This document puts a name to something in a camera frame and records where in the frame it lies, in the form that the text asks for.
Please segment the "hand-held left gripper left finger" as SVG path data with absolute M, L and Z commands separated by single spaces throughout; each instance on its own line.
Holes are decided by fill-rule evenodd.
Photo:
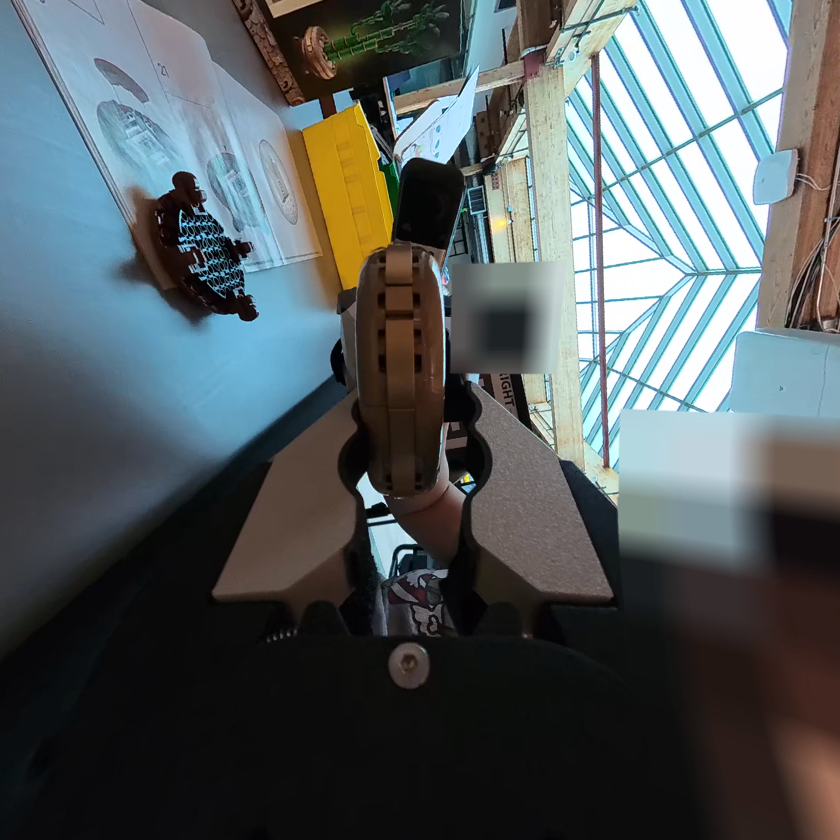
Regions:
M 280 602 L 299 620 L 312 603 L 340 607 L 350 596 L 345 550 L 357 502 L 340 477 L 340 454 L 358 430 L 354 402 L 346 396 L 274 455 L 215 602 Z

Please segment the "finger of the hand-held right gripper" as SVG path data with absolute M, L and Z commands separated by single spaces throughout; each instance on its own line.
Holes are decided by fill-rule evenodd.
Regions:
M 336 380 L 348 392 L 357 387 L 356 364 L 356 298 L 357 289 L 342 290 L 338 295 L 340 338 L 336 342 Z

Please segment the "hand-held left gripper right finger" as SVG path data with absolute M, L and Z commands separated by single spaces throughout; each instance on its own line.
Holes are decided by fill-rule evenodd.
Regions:
M 458 623 L 472 633 L 485 608 L 510 604 L 534 635 L 548 608 L 601 608 L 615 596 L 560 459 L 478 385 L 465 392 L 478 458 L 458 541 Z

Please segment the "round tan brick-built disc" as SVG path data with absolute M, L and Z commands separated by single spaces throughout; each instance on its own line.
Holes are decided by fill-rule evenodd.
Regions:
M 396 240 L 364 262 L 354 348 L 368 475 L 385 496 L 437 483 L 444 451 L 446 330 L 440 269 L 426 247 Z

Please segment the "person's right forearm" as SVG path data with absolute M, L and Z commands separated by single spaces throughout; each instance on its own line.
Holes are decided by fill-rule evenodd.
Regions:
M 458 551 L 466 495 L 449 480 L 447 470 L 438 476 L 434 488 L 428 492 L 384 499 L 405 533 L 438 566 L 449 567 Z

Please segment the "pale desk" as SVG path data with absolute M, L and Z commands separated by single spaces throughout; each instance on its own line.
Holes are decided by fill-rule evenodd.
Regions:
M 301 130 L 232 2 L 150 2 L 287 126 L 322 256 L 248 278 L 259 318 L 159 288 L 2 4 L 2 659 L 329 375 L 339 274 Z

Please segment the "yellow plastic bin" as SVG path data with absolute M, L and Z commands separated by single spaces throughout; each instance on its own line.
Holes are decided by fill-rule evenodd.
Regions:
M 342 289 L 392 241 L 393 213 L 380 152 L 359 103 L 302 132 Z

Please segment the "white paper sheet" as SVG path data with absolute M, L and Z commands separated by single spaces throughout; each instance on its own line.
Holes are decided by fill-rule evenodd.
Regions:
M 476 67 L 457 96 L 437 98 L 396 138 L 393 155 L 400 168 L 412 159 L 451 161 L 473 121 L 479 75 Z

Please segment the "grey printed sweatshirt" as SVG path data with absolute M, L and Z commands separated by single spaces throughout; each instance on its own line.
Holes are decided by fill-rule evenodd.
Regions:
M 410 518 L 371 528 L 376 583 L 375 635 L 456 637 L 443 584 L 455 557 L 455 543 L 426 534 Z

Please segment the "dark brown round brick plate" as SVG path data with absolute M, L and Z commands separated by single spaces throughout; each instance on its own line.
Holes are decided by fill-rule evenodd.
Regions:
M 244 263 L 253 246 L 228 237 L 205 208 L 207 196 L 194 174 L 173 174 L 172 188 L 154 207 L 153 242 L 169 277 L 204 312 L 257 320 L 255 300 L 245 289 Z

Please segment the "dark box with bamboo picture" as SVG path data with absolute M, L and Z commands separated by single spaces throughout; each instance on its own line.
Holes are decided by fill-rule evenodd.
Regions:
M 287 103 L 296 107 L 457 56 L 460 1 L 234 1 Z

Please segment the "building instruction booklet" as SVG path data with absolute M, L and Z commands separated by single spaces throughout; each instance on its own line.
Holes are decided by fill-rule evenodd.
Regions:
M 202 36 L 144 2 L 13 2 L 143 256 L 164 288 L 153 204 L 193 173 L 245 269 L 322 256 L 280 117 Z

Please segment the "wooden post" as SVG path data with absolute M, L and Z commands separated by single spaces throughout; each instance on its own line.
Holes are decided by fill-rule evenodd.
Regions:
M 549 265 L 549 279 L 555 288 L 552 324 L 556 337 L 549 373 L 554 447 L 562 460 L 584 468 L 563 69 L 545 62 L 526 79 L 524 94 L 539 257 Z

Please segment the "white wireless access point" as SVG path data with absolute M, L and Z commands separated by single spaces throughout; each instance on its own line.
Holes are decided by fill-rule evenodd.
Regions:
M 752 182 L 755 205 L 776 204 L 793 194 L 799 157 L 799 151 L 793 148 L 776 151 L 758 162 Z

